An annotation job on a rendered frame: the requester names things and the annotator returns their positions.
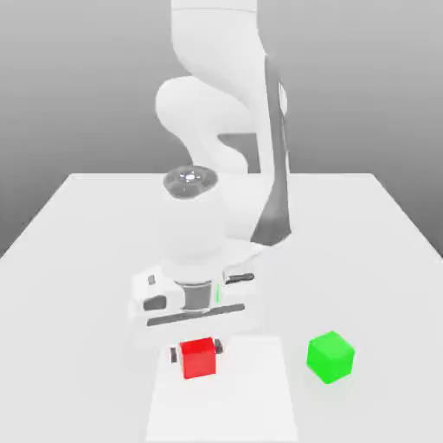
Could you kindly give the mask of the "small red cube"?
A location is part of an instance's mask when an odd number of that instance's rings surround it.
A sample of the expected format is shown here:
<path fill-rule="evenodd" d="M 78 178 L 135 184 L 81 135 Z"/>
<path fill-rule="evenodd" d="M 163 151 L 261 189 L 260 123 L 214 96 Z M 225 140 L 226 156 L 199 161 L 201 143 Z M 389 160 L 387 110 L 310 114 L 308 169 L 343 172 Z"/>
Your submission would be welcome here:
<path fill-rule="evenodd" d="M 180 343 L 180 351 L 185 380 L 216 372 L 215 344 L 211 337 Z"/>

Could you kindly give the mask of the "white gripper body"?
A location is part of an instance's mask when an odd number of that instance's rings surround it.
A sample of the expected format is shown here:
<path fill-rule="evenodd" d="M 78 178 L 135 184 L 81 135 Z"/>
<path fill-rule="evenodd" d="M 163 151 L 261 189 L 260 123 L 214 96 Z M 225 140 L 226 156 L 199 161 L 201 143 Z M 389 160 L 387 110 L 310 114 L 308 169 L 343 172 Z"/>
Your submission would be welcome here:
<path fill-rule="evenodd" d="M 205 337 L 229 337 L 259 324 L 259 306 L 253 303 L 217 306 L 207 312 L 182 312 L 159 318 L 134 319 L 134 342 L 186 342 Z"/>

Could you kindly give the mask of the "small green cube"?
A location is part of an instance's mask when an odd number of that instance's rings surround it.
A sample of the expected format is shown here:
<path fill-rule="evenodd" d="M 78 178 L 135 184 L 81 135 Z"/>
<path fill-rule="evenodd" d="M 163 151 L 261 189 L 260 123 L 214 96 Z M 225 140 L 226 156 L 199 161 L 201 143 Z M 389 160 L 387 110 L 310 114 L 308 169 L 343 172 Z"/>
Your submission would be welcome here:
<path fill-rule="evenodd" d="M 355 349 L 337 332 L 330 331 L 310 340 L 306 365 L 325 384 L 349 375 Z"/>

